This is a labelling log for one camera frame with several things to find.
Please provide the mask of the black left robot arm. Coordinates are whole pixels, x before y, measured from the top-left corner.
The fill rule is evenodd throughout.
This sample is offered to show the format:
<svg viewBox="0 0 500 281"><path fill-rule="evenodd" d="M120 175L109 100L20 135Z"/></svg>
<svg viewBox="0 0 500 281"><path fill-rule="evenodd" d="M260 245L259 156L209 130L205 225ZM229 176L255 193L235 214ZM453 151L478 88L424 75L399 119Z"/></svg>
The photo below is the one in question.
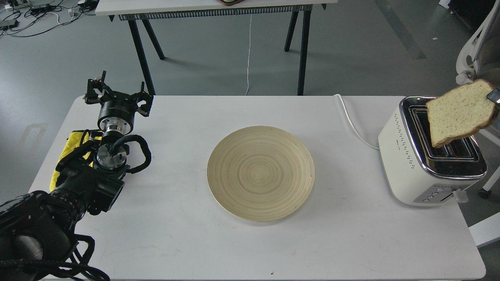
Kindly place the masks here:
<svg viewBox="0 0 500 281"><path fill-rule="evenodd" d="M126 174L146 169L152 160L146 140L133 135L135 114L148 117L154 94L146 83L135 94L113 91L101 78L89 79L86 104L99 104L97 130L84 130L79 145L57 163L55 189L36 190L1 205L1 280L61 279L109 281L89 265L95 240L75 233L86 213L111 209Z"/></svg>

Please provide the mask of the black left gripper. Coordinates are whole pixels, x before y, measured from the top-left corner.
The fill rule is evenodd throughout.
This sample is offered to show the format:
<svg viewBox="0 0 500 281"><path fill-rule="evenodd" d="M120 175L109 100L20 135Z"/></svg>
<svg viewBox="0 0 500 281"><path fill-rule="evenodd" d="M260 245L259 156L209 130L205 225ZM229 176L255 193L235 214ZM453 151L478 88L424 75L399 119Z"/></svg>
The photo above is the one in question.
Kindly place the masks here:
<svg viewBox="0 0 500 281"><path fill-rule="evenodd" d="M101 104L98 128L104 132L131 132L134 128L135 113L149 117L154 95L145 91L145 82L141 82L140 91L128 94L113 94L105 84L107 72L99 78L88 79L84 102L88 105Z"/></svg>

